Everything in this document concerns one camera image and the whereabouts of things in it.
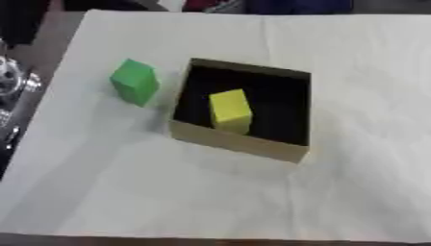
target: white paper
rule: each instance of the white paper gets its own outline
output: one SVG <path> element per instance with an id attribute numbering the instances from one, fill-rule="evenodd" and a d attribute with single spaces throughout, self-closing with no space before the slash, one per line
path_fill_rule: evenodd
<path id="1" fill-rule="evenodd" d="M 431 16 L 90 12 L 0 184 L 0 231 L 212 238 L 431 239 Z M 313 72 L 299 165 L 180 142 L 190 58 Z M 156 67 L 149 107 L 116 97 Z"/>
<path id="2" fill-rule="evenodd" d="M 180 12 L 186 0 L 159 0 L 159 4 L 167 8 L 170 12 Z"/>

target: metal object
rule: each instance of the metal object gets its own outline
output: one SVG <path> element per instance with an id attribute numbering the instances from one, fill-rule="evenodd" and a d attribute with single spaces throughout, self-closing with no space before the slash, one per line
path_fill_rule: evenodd
<path id="1" fill-rule="evenodd" d="M 0 39 L 0 166 L 9 162 L 42 92 L 40 77 L 11 59 Z"/>

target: yellow block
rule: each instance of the yellow block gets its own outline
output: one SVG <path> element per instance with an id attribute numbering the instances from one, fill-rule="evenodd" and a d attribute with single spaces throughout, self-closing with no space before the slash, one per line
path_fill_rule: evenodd
<path id="1" fill-rule="evenodd" d="M 253 113 L 242 89 L 212 94 L 210 104 L 216 129 L 240 135 L 248 133 Z"/>

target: cardboard box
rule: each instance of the cardboard box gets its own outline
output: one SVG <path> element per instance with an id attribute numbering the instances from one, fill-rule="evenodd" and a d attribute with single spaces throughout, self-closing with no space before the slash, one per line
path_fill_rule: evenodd
<path id="1" fill-rule="evenodd" d="M 253 111 L 247 135 L 213 128 L 209 95 L 242 88 Z M 174 138 L 300 162 L 310 143 L 311 74 L 192 59 L 169 122 Z"/>

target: cube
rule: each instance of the cube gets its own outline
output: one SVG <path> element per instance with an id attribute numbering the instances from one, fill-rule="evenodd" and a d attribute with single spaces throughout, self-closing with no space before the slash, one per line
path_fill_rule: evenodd
<path id="1" fill-rule="evenodd" d="M 140 107 L 143 107 L 159 89 L 154 69 L 130 59 L 111 76 L 111 82 L 124 101 Z"/>
<path id="2" fill-rule="evenodd" d="M 248 133 L 253 114 L 242 89 L 211 94 L 210 104 L 216 129 L 240 135 Z"/>

